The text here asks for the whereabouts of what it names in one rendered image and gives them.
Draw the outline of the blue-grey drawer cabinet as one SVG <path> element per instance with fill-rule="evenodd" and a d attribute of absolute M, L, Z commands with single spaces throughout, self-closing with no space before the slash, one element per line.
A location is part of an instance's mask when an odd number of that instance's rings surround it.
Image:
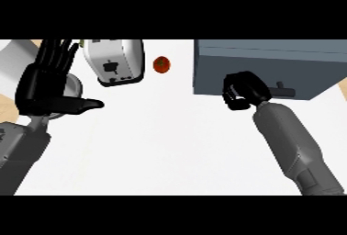
<path fill-rule="evenodd" d="M 194 93 L 221 95 L 224 78 L 250 71 L 265 84 L 283 82 L 296 100 L 315 98 L 347 78 L 347 39 L 198 39 Z"/>

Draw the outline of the red tomato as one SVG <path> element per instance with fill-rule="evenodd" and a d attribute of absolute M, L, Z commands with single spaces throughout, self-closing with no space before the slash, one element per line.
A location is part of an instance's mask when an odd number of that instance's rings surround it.
<path fill-rule="evenodd" d="M 156 71 L 159 73 L 166 73 L 167 71 L 170 71 L 170 68 L 172 68 L 172 62 L 169 58 L 164 56 L 157 57 L 157 59 L 154 60 Z"/>

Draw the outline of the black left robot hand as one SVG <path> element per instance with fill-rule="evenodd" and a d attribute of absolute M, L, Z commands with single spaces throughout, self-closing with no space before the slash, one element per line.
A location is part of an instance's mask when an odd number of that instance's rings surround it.
<path fill-rule="evenodd" d="M 27 65 L 17 87 L 15 105 L 21 115 L 80 115 L 105 106 L 101 100 L 64 95 L 77 50 L 79 44 L 70 39 L 42 41 L 36 61 Z"/>

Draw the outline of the white toaster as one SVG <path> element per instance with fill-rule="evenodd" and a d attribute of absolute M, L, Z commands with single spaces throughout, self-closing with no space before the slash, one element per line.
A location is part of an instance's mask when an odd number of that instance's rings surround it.
<path fill-rule="evenodd" d="M 86 39 L 85 57 L 104 87 L 144 79 L 145 50 L 141 39 Z"/>

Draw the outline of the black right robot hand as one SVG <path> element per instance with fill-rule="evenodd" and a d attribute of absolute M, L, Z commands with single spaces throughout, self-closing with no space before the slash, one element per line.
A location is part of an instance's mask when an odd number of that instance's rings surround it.
<path fill-rule="evenodd" d="M 274 98 L 271 89 L 255 73 L 231 73 L 224 79 L 224 101 L 231 110 L 246 110 Z"/>

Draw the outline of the white rounded appliance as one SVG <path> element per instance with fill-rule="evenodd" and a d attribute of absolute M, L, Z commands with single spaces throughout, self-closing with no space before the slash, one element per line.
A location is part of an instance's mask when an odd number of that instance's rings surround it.
<path fill-rule="evenodd" d="M 39 47 L 30 39 L 0 39 L 0 94 L 15 98 L 20 79 Z"/>

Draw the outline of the grey cup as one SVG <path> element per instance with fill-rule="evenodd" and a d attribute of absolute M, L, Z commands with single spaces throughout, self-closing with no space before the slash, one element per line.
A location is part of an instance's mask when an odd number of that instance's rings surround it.
<path fill-rule="evenodd" d="M 64 95 L 71 97 L 80 97 L 83 95 L 83 84 L 71 73 L 67 75 Z"/>

